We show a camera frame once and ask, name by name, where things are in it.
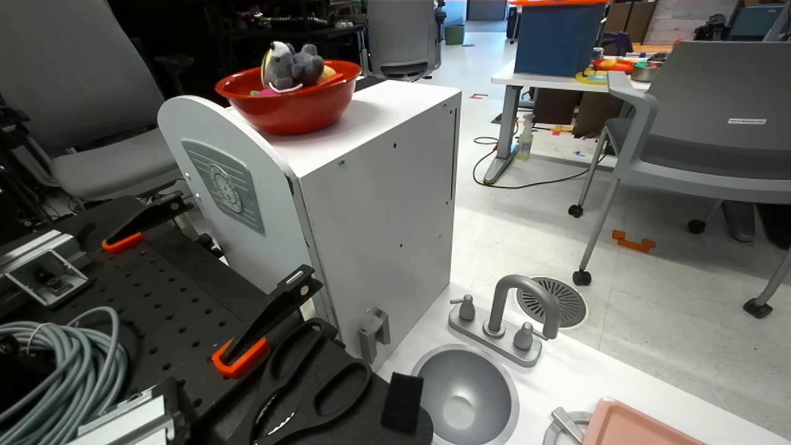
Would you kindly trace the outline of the grey chair left background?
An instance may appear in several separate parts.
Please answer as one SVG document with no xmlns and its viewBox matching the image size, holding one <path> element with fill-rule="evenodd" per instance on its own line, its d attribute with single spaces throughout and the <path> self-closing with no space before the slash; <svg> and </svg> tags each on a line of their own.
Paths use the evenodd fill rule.
<svg viewBox="0 0 791 445">
<path fill-rule="evenodd" d="M 164 94 L 107 0 L 0 0 L 0 94 L 74 199 L 180 179 L 155 126 Z"/>
</svg>

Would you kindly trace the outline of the white toy kitchen cabinet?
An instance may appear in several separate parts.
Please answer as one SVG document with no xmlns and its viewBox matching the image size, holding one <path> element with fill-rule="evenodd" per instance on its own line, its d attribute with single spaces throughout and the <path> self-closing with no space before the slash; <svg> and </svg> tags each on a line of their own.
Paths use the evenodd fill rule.
<svg viewBox="0 0 791 445">
<path fill-rule="evenodd" d="M 306 136 L 189 94 L 159 129 L 230 267 L 264 292 L 314 267 L 316 314 L 379 367 L 450 287 L 459 112 L 453 86 L 379 82 Z"/>
</svg>

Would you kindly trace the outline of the red plastic bowl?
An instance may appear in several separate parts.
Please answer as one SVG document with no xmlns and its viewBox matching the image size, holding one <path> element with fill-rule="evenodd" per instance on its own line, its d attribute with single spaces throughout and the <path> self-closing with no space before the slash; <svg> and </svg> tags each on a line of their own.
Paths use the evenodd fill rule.
<svg viewBox="0 0 791 445">
<path fill-rule="evenodd" d="M 275 91 L 263 84 L 260 70 L 223 77 L 215 91 L 264 136 L 301 136 L 335 126 L 351 104 L 362 67 L 346 59 L 326 59 L 326 74 L 316 86 Z"/>
</svg>

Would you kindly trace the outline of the white desk table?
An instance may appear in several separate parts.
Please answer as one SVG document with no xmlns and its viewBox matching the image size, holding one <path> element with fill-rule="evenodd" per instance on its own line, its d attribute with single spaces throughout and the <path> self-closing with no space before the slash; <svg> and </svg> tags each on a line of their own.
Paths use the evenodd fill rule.
<svg viewBox="0 0 791 445">
<path fill-rule="evenodd" d="M 500 136 L 495 142 L 495 159 L 484 173 L 484 185 L 495 185 L 501 173 L 517 159 L 515 126 L 522 98 L 532 98 L 532 121 L 534 125 L 571 125 L 573 112 L 587 94 L 606 94 L 603 82 L 589 82 L 584 77 L 552 77 L 552 74 L 524 74 L 513 67 L 501 67 L 495 84 L 504 86 L 504 104 L 500 114 Z"/>
</svg>

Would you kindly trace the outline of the pink tray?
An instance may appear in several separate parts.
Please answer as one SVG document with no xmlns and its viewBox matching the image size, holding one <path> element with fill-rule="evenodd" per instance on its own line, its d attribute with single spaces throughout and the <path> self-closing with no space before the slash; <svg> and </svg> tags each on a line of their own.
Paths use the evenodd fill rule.
<svg viewBox="0 0 791 445">
<path fill-rule="evenodd" d="M 584 445 L 704 445 L 620 402 L 598 402 Z"/>
</svg>

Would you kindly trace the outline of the black perforated table plate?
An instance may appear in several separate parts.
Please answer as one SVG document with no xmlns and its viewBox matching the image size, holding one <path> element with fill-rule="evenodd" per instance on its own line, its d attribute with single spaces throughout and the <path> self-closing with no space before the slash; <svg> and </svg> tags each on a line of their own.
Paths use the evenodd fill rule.
<svg viewBox="0 0 791 445">
<path fill-rule="evenodd" d="M 275 289 L 260 292 L 206 247 L 180 236 L 171 221 L 152 227 L 147 241 L 128 253 L 107 256 L 102 241 L 120 219 L 115 200 L 54 224 L 54 231 L 77 239 L 89 287 L 65 304 L 44 310 L 43 316 L 70 321 L 86 310 L 111 308 L 122 320 L 122 341 L 132 353 L 126 391 L 174 379 L 201 418 L 236 409 L 244 394 L 263 388 L 260 373 L 267 360 L 243 379 L 223 379 L 213 368 L 211 353 L 239 337 L 269 304 Z M 299 310 L 278 325 L 269 331 L 272 345 L 296 320 Z"/>
</svg>

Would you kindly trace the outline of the near black orange clamp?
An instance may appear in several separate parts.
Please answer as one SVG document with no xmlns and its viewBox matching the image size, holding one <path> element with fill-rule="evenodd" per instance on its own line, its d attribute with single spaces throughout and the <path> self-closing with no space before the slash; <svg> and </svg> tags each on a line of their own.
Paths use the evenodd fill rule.
<svg viewBox="0 0 791 445">
<path fill-rule="evenodd" d="M 322 289 L 310 266 L 299 266 L 272 292 L 269 304 L 248 325 L 239 337 L 228 339 L 211 353 L 213 368 L 223 379 L 243 379 L 272 351 L 269 331 L 291 316 Z"/>
</svg>

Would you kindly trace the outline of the grey toy faucet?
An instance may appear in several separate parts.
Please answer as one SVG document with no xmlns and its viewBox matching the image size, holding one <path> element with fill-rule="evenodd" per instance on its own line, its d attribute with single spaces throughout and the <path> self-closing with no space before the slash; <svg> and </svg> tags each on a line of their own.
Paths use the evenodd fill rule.
<svg viewBox="0 0 791 445">
<path fill-rule="evenodd" d="M 534 326 L 532 321 L 517 321 L 506 314 L 506 303 L 519 294 L 534 294 L 541 303 L 546 313 L 546 321 L 541 326 Z M 480 341 L 517 367 L 532 368 L 541 360 L 541 346 L 558 337 L 558 310 L 557 303 L 537 285 L 537 281 L 506 274 L 495 285 L 489 310 L 477 310 L 475 300 L 464 294 L 462 300 L 454 300 L 447 325 L 457 334 Z"/>
</svg>

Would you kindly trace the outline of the orange floor tape marker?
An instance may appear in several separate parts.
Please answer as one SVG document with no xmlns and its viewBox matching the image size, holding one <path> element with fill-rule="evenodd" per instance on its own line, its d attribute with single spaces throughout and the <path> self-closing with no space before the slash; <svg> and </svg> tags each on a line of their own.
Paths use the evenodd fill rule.
<svg viewBox="0 0 791 445">
<path fill-rule="evenodd" d="M 632 251 L 632 253 L 653 253 L 657 246 L 656 241 L 641 239 L 631 241 L 626 231 L 614 231 L 610 239 L 616 241 L 618 247 Z"/>
</svg>

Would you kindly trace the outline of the grey office chair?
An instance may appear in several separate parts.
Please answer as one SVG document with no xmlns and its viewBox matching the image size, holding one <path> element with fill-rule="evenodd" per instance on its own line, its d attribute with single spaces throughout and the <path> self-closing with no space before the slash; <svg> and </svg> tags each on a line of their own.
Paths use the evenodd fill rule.
<svg viewBox="0 0 791 445">
<path fill-rule="evenodd" d="M 614 180 L 571 281 L 589 262 L 620 185 L 754 206 L 791 203 L 791 46 L 698 41 L 672 47 L 647 90 L 610 73 L 606 91 L 632 114 L 614 119 Z"/>
</svg>

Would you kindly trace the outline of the black sponge block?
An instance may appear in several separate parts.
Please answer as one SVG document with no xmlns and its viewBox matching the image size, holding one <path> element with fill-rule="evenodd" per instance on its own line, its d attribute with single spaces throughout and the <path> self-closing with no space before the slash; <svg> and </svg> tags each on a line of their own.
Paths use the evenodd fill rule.
<svg viewBox="0 0 791 445">
<path fill-rule="evenodd" d="M 393 373 L 382 414 L 382 425 L 396 433 L 412 433 L 420 418 L 424 379 Z"/>
</svg>

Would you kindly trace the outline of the far black orange clamp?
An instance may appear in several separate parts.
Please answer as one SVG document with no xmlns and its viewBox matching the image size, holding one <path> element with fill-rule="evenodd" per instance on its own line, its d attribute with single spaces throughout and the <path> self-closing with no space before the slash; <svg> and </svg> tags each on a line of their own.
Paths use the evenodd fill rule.
<svg viewBox="0 0 791 445">
<path fill-rule="evenodd" d="M 107 256 L 122 256 L 147 241 L 152 227 L 159 227 L 191 211 L 191 203 L 183 193 L 160 195 L 153 200 L 124 199 L 116 200 L 122 219 L 111 234 L 102 241 Z"/>
</svg>

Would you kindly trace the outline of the black orange clamp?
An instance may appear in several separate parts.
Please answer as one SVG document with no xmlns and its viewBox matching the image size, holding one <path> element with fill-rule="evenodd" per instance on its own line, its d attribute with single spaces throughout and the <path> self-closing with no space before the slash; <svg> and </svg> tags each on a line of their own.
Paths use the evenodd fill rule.
<svg viewBox="0 0 791 445">
<path fill-rule="evenodd" d="M 191 203 L 183 193 L 160 195 L 153 200 L 124 199 L 116 200 L 122 219 L 111 234 L 102 241 L 107 256 L 122 256 L 147 241 L 152 227 L 159 227 L 191 211 Z"/>
<path fill-rule="evenodd" d="M 211 353 L 213 368 L 223 379 L 243 379 L 272 351 L 269 331 L 291 316 L 322 289 L 310 266 L 299 266 L 272 292 L 269 304 L 248 325 L 239 337 L 228 339 Z"/>
</svg>

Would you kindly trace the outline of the blue storage bin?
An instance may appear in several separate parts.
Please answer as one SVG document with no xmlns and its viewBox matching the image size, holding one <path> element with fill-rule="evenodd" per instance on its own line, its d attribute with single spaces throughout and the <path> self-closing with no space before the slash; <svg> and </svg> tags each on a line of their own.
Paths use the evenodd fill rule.
<svg viewBox="0 0 791 445">
<path fill-rule="evenodd" d="M 519 74 L 573 77 L 593 59 L 606 0 L 515 0 Z"/>
</svg>

